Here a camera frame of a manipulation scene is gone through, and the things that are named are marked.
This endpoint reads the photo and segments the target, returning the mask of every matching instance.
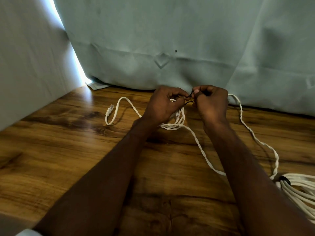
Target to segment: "forearm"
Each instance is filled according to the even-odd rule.
[[[139,154],[156,128],[140,119],[35,226],[43,235],[112,235]]]
[[[278,190],[228,122],[206,124],[249,235],[309,235],[311,223]]]

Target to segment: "white wall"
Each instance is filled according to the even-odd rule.
[[[48,1],[0,0],[0,130],[83,84]]]

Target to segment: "hand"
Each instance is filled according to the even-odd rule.
[[[167,86],[158,87],[150,98],[142,118],[148,119],[156,126],[168,121],[171,115],[185,104],[185,97],[189,94],[181,88]]]
[[[191,95],[195,102],[193,106],[198,108],[203,123],[226,123],[226,110],[228,106],[227,91],[213,85],[201,85],[194,87]]]

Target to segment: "wood grain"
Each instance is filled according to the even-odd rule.
[[[121,101],[117,119],[105,124],[110,104],[128,97],[143,114],[152,93],[80,87],[0,133],[0,213],[36,222],[53,203],[127,133],[137,114]],[[222,170],[195,108],[188,125],[208,159]],[[280,156],[279,172],[315,174],[315,121],[245,108],[244,121]],[[264,169],[274,156],[253,141],[229,107],[232,128]],[[225,177],[212,171],[184,128],[158,129],[141,153],[124,202],[117,235],[239,235],[242,225]]]

